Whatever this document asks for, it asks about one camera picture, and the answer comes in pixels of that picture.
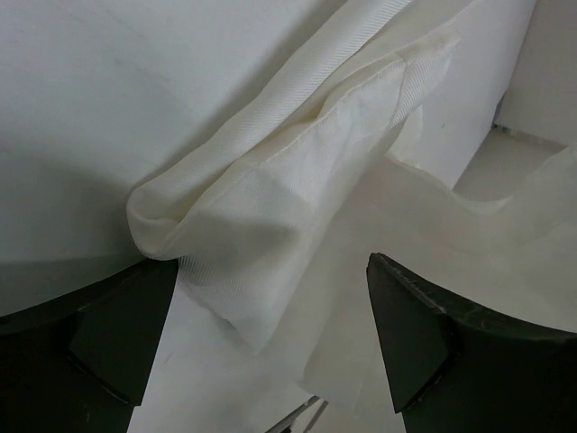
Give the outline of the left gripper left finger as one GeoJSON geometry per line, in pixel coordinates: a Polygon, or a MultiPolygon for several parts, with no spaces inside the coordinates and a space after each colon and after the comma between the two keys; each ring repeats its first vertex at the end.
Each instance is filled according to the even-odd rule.
{"type": "Polygon", "coordinates": [[[177,278],[144,260],[1,318],[3,432],[125,432],[142,404],[177,278]]]}

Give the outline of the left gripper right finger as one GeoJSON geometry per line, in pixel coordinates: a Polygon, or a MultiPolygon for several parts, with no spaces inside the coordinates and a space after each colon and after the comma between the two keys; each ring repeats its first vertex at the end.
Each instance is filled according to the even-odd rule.
{"type": "Polygon", "coordinates": [[[367,282],[406,431],[575,431],[575,334],[485,308],[381,253],[367,282]]]}

